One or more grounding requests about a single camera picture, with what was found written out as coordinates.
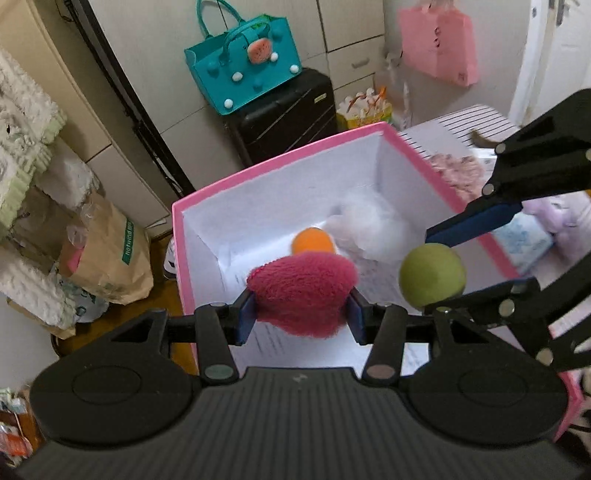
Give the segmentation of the pink floral cloth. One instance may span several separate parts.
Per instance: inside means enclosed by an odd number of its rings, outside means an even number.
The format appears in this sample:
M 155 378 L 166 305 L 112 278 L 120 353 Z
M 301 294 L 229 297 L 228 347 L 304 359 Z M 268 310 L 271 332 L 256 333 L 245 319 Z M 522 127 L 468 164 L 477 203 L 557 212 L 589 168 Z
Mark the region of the pink floral cloth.
M 429 163 L 464 202 L 469 203 L 481 196 L 485 170 L 475 157 L 436 154 L 430 157 Z

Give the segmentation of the pink storage box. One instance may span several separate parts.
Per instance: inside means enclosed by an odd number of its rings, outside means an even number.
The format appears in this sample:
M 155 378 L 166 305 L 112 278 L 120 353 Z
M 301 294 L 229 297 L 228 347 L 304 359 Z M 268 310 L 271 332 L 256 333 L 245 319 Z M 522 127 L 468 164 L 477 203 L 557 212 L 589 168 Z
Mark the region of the pink storage box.
M 325 227 L 349 198 L 388 203 L 412 225 L 413 239 L 394 263 L 367 260 L 345 240 L 339 254 L 355 262 L 359 290 L 370 303 L 392 302 L 418 313 L 398 287 L 404 255 L 418 246 L 427 228 L 463 210 L 465 202 L 428 163 L 439 151 L 454 156 L 470 151 L 437 122 L 420 134 L 399 134 L 374 124 L 329 137 L 235 173 L 173 205 L 176 279 L 184 314 L 215 302 L 232 303 L 245 289 L 250 271 L 290 254 L 294 236 Z M 465 292 L 534 273 L 534 262 L 519 265 L 498 236 L 487 234 L 458 247 L 467 270 Z M 370 346 L 353 340 L 348 327 L 328 339 L 287 334 L 257 321 L 245 346 L 232 347 L 240 374 L 249 367 L 351 367 L 359 377 Z

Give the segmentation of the pink paper shopping bag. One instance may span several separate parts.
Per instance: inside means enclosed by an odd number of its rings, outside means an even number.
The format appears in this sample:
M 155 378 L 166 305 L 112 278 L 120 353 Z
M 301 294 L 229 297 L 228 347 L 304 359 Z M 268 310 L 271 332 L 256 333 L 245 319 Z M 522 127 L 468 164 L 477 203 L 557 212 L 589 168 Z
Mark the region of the pink paper shopping bag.
M 398 24 L 406 66 L 464 88 L 479 82 L 473 22 L 454 1 L 419 1 Z

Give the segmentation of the yellow gift bag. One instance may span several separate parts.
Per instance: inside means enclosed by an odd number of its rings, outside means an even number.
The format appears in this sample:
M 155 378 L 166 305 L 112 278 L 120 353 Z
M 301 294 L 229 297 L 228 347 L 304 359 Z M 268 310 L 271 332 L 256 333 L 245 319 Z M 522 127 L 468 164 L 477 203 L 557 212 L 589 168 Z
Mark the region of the yellow gift bag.
M 339 130 L 349 131 L 374 123 L 390 123 L 393 117 L 393 106 L 387 99 L 387 89 L 379 91 L 369 88 L 355 96 L 346 97 L 337 107 L 337 123 Z

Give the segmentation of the purple plush toy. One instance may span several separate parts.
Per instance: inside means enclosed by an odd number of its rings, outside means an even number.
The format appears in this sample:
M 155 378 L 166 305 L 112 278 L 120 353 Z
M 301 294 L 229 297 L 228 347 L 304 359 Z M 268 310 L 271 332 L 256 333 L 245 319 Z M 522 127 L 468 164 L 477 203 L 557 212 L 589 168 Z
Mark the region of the purple plush toy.
M 575 261 L 590 251 L 590 196 L 587 192 L 528 200 L 523 203 L 523 211 L 538 219 L 564 257 Z

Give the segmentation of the black suitcase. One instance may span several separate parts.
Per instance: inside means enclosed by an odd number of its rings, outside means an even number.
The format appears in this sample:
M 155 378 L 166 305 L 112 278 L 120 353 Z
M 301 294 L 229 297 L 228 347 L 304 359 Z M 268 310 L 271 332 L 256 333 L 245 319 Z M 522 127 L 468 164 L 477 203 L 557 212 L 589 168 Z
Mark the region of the black suitcase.
M 339 133 L 332 82 L 324 73 L 303 73 L 224 117 L 223 124 L 244 167 Z

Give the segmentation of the green soft ball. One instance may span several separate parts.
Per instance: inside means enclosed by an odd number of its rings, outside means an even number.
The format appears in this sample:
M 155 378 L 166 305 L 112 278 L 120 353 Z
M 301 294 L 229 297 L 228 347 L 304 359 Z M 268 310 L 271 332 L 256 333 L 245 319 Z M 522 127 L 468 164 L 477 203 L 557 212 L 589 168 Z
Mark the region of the green soft ball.
M 461 257 L 450 247 L 428 243 L 413 249 L 399 272 L 399 287 L 415 309 L 461 295 L 467 284 Z

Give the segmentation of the white green knit cardigan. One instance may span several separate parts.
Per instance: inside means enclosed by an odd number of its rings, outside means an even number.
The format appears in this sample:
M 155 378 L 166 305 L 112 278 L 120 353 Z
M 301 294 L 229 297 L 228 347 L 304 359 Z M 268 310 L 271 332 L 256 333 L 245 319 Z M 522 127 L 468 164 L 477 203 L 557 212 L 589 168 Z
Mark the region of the white green knit cardigan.
M 37 175 L 52 159 L 48 146 L 67 121 L 63 110 L 6 51 L 1 51 L 1 232 L 8 232 Z

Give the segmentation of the orange soft ball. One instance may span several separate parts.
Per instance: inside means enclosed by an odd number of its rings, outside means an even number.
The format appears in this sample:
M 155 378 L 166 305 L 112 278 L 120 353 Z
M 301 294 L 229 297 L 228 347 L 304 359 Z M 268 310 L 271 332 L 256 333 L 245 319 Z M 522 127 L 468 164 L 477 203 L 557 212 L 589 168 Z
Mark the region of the orange soft ball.
M 309 227 L 295 235 L 290 250 L 293 255 L 304 252 L 335 253 L 335 244 L 325 230 Z

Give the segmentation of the red fuzzy pom ball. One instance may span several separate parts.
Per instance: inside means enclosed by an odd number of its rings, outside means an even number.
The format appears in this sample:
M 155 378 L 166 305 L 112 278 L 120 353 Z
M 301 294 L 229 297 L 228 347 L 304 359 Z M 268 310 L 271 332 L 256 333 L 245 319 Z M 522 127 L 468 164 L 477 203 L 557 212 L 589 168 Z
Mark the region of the red fuzzy pom ball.
M 342 309 L 358 282 L 356 265 L 329 252 L 286 256 L 249 273 L 259 321 L 290 335 L 329 338 L 345 324 Z

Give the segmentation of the white door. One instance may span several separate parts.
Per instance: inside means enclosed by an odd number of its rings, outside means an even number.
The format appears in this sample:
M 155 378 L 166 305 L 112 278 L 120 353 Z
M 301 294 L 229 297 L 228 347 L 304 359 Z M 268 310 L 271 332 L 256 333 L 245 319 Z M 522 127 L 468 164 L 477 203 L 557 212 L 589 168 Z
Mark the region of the white door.
M 509 119 L 525 125 L 590 85 L 590 3 L 532 1 Z

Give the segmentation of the striped bed sheet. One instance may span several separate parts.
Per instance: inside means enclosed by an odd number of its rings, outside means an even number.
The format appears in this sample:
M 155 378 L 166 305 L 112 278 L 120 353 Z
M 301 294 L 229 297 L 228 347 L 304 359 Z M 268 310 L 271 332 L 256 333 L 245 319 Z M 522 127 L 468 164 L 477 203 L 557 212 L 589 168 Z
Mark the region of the striped bed sheet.
M 465 150 L 477 148 L 471 137 L 472 132 L 480 134 L 485 140 L 500 143 L 519 129 L 518 125 L 494 108 L 477 104 L 410 127 L 400 135 L 421 156 L 428 158 L 439 151 L 455 156 L 467 155 Z M 555 441 L 567 431 L 579 415 L 584 402 L 584 395 L 579 386 L 580 370 L 560 375 L 567 387 L 569 403 L 555 435 Z

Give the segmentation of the white mesh bath pouf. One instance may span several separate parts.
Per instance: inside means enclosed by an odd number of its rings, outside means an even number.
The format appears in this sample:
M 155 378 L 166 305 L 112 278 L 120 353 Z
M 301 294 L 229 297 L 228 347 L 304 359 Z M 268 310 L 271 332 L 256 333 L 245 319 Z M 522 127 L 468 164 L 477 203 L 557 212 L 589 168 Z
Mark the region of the white mesh bath pouf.
M 423 233 L 370 188 L 346 193 L 324 229 L 339 249 L 385 264 L 401 262 L 423 243 Z

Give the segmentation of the brown paper bag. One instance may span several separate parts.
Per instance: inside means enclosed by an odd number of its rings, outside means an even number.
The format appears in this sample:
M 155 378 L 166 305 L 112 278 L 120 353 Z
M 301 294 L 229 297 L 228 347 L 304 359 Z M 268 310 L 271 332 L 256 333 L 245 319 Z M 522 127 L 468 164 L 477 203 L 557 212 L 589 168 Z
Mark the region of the brown paper bag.
M 146 298 L 154 285 L 144 229 L 96 192 L 66 228 L 58 271 L 88 293 L 119 305 Z

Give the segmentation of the blue white wet wipes pack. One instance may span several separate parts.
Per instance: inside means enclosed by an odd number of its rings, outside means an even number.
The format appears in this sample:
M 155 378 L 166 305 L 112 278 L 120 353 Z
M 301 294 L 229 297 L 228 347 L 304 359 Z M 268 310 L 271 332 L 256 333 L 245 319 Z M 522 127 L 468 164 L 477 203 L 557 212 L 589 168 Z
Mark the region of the blue white wet wipes pack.
M 527 273 L 554 244 L 538 219 L 522 212 L 492 235 L 520 275 Z

